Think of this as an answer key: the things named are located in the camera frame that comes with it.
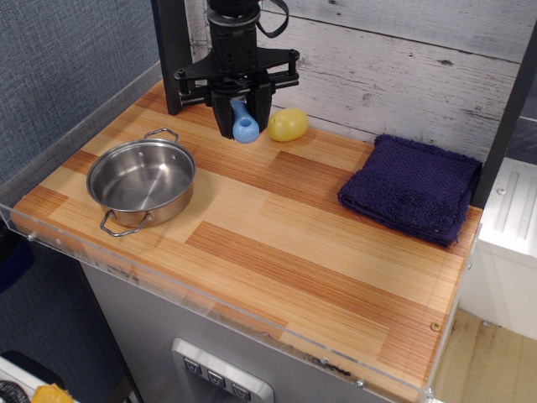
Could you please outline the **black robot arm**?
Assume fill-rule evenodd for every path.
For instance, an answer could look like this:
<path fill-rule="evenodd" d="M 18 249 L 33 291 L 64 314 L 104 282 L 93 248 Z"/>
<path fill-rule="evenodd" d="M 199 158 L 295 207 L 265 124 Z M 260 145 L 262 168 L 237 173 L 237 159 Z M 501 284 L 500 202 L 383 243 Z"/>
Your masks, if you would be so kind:
<path fill-rule="evenodd" d="M 260 15 L 258 1 L 210 1 L 209 55 L 175 72 L 180 104 L 206 104 L 221 135 L 241 144 L 252 143 L 267 128 L 273 94 L 299 83 L 300 53 L 262 48 L 257 41 L 257 33 L 279 36 L 289 20 L 268 32 Z"/>

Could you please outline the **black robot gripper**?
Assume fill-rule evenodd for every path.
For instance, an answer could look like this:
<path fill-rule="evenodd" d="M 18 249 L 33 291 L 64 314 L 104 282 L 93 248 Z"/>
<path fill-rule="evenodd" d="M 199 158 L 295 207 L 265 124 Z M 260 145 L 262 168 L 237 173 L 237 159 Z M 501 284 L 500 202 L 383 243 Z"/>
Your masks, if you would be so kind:
<path fill-rule="evenodd" d="M 264 131 L 273 93 L 299 83 L 296 63 L 300 53 L 259 47 L 255 18 L 212 18 L 209 26 L 209 55 L 174 73 L 180 104 L 211 105 L 221 135 L 233 139 L 231 97 L 246 96 L 249 114 Z"/>

